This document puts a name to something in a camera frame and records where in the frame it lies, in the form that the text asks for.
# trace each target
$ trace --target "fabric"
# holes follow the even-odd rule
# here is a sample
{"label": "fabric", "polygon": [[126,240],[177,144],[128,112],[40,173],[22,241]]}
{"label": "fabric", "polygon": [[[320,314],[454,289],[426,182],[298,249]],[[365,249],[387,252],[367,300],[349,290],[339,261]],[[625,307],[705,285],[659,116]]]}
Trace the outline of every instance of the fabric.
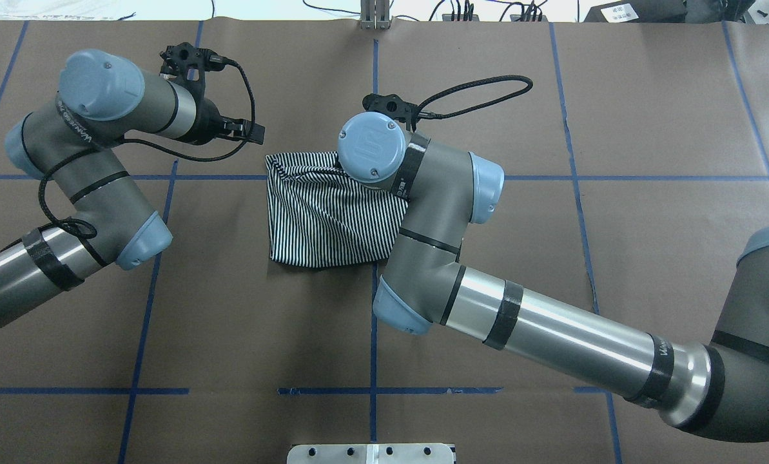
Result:
{"label": "fabric", "polygon": [[333,267],[390,255],[407,202],[355,182],[337,159],[337,152],[267,156],[272,261]]}

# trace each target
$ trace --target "black rubber strap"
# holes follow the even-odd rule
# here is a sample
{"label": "black rubber strap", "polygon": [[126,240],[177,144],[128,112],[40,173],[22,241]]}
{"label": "black rubber strap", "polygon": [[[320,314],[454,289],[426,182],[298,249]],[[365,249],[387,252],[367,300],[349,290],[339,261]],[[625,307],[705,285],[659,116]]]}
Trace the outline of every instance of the black rubber strap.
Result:
{"label": "black rubber strap", "polygon": [[72,205],[74,205],[75,202],[89,195],[90,193],[93,193],[93,191],[98,190],[101,187],[104,187],[104,185],[107,185],[110,182],[121,179],[122,177],[128,177],[128,176],[129,176],[129,173],[127,171],[120,171],[119,173],[114,173],[110,176],[106,176],[99,181],[93,182],[92,185],[89,185],[89,187],[83,188],[80,191],[78,191],[78,193],[69,197],[69,202],[71,202]]}
{"label": "black rubber strap", "polygon": [[89,240],[83,237],[78,237],[78,241],[81,242],[81,245],[86,249],[86,252],[89,253],[90,256],[92,256],[92,259],[97,262],[101,267],[107,267],[110,265],[107,261],[104,260],[103,256],[98,254],[98,250],[95,249],[95,247],[92,246],[91,243],[89,243]]}
{"label": "black rubber strap", "polygon": [[66,127],[83,140],[84,143],[89,144],[95,151],[107,150],[110,147],[110,145],[98,140],[98,137],[92,134],[92,130],[89,129],[89,124],[86,120],[69,109],[69,106],[61,100],[59,93],[55,97],[55,109],[57,114],[63,119],[63,122],[66,123]]}
{"label": "black rubber strap", "polygon": [[704,428],[714,419],[719,409],[719,403],[723,400],[725,391],[725,364],[723,357],[713,347],[705,347],[708,357],[711,360],[711,379],[708,383],[708,393],[705,394],[705,400],[702,402],[699,411],[691,417],[688,422],[683,423],[677,429],[683,432],[696,432]]}
{"label": "black rubber strap", "polygon": [[158,132],[167,130],[170,126],[172,126],[172,122],[175,121],[175,117],[178,115],[178,92],[175,91],[175,86],[170,85],[170,88],[172,89],[172,97],[175,98],[175,108],[172,109],[172,115],[170,115],[169,121],[166,121],[166,124],[164,124],[161,129],[155,130],[155,132],[152,132],[152,134],[157,134]]}
{"label": "black rubber strap", "polygon": [[431,247],[437,247],[437,249],[443,249],[444,251],[448,253],[452,253],[453,255],[458,256],[459,249],[458,247],[454,247],[451,244],[446,244],[444,242],[440,242],[438,240],[435,240],[435,238],[429,238],[426,235],[419,234],[417,232],[413,232],[413,230],[407,230],[403,227],[398,228],[398,232],[400,235],[404,235],[405,237],[410,237],[413,240],[417,240],[422,242],[423,244],[428,244],[428,246]]}
{"label": "black rubber strap", "polygon": [[431,140],[422,135],[413,134],[413,138],[407,144],[407,150],[404,152],[402,165],[398,167],[396,177],[393,177],[390,193],[396,197],[410,200],[410,190],[413,189],[413,182],[416,181],[416,174],[419,167],[422,166],[422,159],[425,158],[425,151],[427,151],[429,143]]}
{"label": "black rubber strap", "polygon": [[645,384],[626,401],[640,405],[643,408],[653,408],[662,400],[670,385],[670,377],[674,373],[674,347],[667,340],[648,334],[653,339],[653,364],[650,366]]}
{"label": "black rubber strap", "polygon": [[30,256],[37,268],[57,288],[69,291],[83,283],[81,277],[75,276],[75,273],[66,264],[57,259],[49,244],[46,243],[46,240],[43,240],[43,234],[40,233],[39,229],[34,229],[24,235],[21,241],[23,241],[26,253],[28,253],[28,256]]}
{"label": "black rubber strap", "polygon": [[458,289],[462,286],[462,279],[464,278],[464,271],[467,270],[464,266],[458,267],[458,274],[456,274],[456,281],[453,284],[453,290],[450,291],[450,297],[447,300],[447,305],[444,306],[444,314],[441,315],[441,320],[438,321],[439,324],[447,325],[447,320],[450,317],[450,311],[453,309],[453,303],[456,301],[456,296],[458,296]]}
{"label": "black rubber strap", "polygon": [[728,332],[722,332],[722,330],[714,331],[711,343],[729,347],[729,349],[747,354],[752,358],[757,358],[759,361],[769,364],[769,346],[764,344],[747,340],[747,338],[737,337],[737,335],[728,334]]}
{"label": "black rubber strap", "polygon": [[510,340],[513,329],[516,328],[516,321],[519,320],[523,294],[525,294],[525,288],[522,285],[505,281],[505,292],[501,297],[499,312],[496,313],[496,320],[493,321],[490,333],[482,343],[491,349],[505,349],[507,340]]}

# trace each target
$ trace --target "paper tag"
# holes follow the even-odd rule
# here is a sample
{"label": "paper tag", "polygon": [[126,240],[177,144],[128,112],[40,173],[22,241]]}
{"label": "paper tag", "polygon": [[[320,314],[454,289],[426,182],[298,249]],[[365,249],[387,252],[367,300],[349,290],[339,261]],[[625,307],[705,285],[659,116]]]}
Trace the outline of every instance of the paper tag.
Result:
{"label": "paper tag", "polygon": [[625,23],[625,21],[639,19],[639,15],[634,11],[634,7],[630,3],[602,8],[599,11],[602,12],[608,23]]}

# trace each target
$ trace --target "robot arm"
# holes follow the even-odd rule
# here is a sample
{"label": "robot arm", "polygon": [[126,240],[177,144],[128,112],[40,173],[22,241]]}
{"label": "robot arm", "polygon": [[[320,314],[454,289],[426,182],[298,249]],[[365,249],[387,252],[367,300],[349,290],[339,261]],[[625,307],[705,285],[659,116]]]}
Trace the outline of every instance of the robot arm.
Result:
{"label": "robot arm", "polygon": [[769,228],[738,263],[711,344],[670,343],[459,264],[467,223],[489,219],[504,173],[473,153],[407,137],[387,115],[367,112],[338,140],[353,179],[410,202],[376,317],[413,334],[449,326],[657,409],[691,434],[769,441]]}
{"label": "robot arm", "polygon": [[263,142],[263,127],[222,117],[204,98],[204,72],[226,64],[241,70],[237,63],[188,43],[167,47],[161,57],[161,74],[171,81],[100,50],[75,53],[61,71],[57,98],[7,135],[13,164],[36,179],[52,174],[77,213],[0,252],[0,328],[111,262],[131,270],[171,243],[164,221],[111,150],[128,130],[190,144],[215,137]]}

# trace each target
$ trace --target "black and white striped fabric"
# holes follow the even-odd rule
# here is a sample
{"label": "black and white striped fabric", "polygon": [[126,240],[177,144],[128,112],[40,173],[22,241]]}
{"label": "black and white striped fabric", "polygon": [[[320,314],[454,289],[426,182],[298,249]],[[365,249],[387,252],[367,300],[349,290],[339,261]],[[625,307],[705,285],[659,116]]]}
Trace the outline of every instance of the black and white striped fabric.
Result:
{"label": "black and white striped fabric", "polygon": [[337,159],[337,152],[267,156],[272,261],[333,267],[390,255],[407,202],[355,182]]}

